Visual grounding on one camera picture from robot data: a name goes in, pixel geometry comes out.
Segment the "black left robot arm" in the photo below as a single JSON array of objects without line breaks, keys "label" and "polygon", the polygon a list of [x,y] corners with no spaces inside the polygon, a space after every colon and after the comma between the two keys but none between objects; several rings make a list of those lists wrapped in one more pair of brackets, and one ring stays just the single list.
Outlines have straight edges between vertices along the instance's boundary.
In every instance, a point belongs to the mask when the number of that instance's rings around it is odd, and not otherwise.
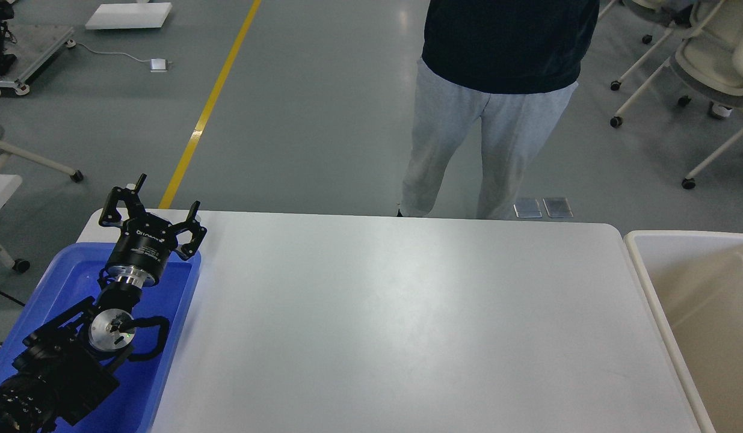
[{"label": "black left robot arm", "polygon": [[173,223],[150,213],[137,183],[111,189],[99,224],[119,229],[118,241],[99,271],[98,296],[81,299],[22,340],[14,374],[0,383],[0,432],[52,432],[63,419],[75,425],[119,387],[116,370],[151,361],[170,341],[174,318],[138,318],[143,291],[156,286],[172,253],[193,258],[207,234],[194,202]]}]

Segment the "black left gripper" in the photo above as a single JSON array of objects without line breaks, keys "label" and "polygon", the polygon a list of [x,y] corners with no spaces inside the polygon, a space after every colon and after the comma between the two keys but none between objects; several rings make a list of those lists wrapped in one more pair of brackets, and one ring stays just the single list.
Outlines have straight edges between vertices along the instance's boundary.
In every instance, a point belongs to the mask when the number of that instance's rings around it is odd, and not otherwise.
[{"label": "black left gripper", "polygon": [[[168,220],[158,216],[144,216],[147,214],[138,193],[147,179],[141,174],[133,186],[114,186],[105,200],[99,217],[102,227],[121,228],[121,235],[105,264],[105,271],[115,275],[126,268],[135,268],[144,274],[145,287],[153,287],[159,283],[163,272],[167,268],[168,258],[173,251],[183,261],[194,257],[200,249],[207,229],[198,220],[200,201],[195,201],[187,214],[187,218],[178,224],[171,224]],[[118,211],[118,205],[123,204],[128,217]],[[190,233],[187,243],[179,243],[179,236]]]}]

